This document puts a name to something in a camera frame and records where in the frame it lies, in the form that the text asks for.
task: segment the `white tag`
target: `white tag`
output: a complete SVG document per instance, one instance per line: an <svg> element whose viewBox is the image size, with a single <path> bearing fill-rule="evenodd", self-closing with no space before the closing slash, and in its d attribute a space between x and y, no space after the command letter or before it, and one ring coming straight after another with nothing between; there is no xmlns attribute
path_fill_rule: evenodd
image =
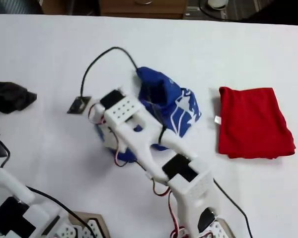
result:
<svg viewBox="0 0 298 238"><path fill-rule="evenodd" d="M217 123L217 124L219 124L219 125L221 125L221 123L222 123L222 118L219 117L219 116L215 116L215 118L214 118L214 122Z"/></svg>

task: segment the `perforated plastic plate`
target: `perforated plastic plate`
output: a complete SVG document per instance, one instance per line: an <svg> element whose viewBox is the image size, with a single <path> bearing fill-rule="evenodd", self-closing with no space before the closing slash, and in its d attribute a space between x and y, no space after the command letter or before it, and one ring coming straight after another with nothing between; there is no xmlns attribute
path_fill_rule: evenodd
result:
<svg viewBox="0 0 298 238"><path fill-rule="evenodd" d="M139 100L133 96L127 96L105 111L104 117L107 124L115 128L130 118L142 107Z"/></svg>

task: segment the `white print on blue cloth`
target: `white print on blue cloth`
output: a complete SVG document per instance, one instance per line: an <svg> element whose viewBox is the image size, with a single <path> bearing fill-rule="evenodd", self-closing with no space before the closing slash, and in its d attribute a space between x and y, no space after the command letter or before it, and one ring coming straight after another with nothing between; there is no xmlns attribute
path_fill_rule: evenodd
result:
<svg viewBox="0 0 298 238"><path fill-rule="evenodd" d="M177 106L174 109L174 111L171 113L170 121L171 121L173 131L177 135L180 134L181 123L185 113L189 114L190 119L186 122L186 124L183 124L183 126L192 126L196 122L196 117L197 116L199 117L201 115L201 112L199 112L198 107L196 105L196 100L193 100L193 105L190 105L191 94L192 94L191 90L184 89L182 90L182 95L175 100L175 103ZM178 126L176 126L175 120L177 118L174 118L174 115L178 110L182 110L183 112L179 118Z"/></svg>

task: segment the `blue cloth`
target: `blue cloth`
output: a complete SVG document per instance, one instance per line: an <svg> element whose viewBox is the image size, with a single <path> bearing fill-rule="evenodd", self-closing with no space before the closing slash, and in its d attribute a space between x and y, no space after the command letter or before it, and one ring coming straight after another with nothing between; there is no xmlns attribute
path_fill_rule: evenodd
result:
<svg viewBox="0 0 298 238"><path fill-rule="evenodd" d="M184 136L201 116L194 93L190 89L180 88L163 73L147 67L138 68L137 75L142 81L139 93L141 103L156 118L151 103L155 104L166 127L177 135ZM158 145L155 147L159 150L166 149Z"/></svg>

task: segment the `floor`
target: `floor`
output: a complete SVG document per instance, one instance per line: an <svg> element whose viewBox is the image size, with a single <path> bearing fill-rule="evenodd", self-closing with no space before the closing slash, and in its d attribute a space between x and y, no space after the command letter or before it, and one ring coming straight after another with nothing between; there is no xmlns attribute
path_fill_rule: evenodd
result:
<svg viewBox="0 0 298 238"><path fill-rule="evenodd" d="M188 0L188 7L184 19L187 20L214 20L199 9L199 0ZM207 0L201 0L201 7L209 14L222 19L241 20L266 7L273 0L228 0L227 7L222 10L212 10L207 6Z"/></svg>

